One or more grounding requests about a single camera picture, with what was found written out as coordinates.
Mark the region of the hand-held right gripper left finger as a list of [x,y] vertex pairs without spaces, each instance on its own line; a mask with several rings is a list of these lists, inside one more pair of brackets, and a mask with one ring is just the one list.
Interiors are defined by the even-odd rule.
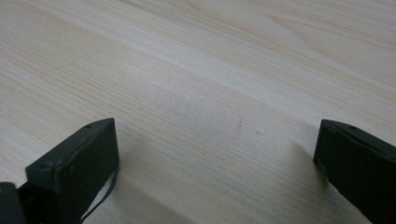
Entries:
[[85,125],[25,168],[19,189],[28,224],[82,224],[120,165],[115,120]]

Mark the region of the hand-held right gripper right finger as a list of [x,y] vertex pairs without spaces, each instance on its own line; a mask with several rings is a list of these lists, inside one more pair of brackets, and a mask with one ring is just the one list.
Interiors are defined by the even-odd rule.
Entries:
[[396,224],[396,147],[349,124],[320,123],[314,164],[373,224]]

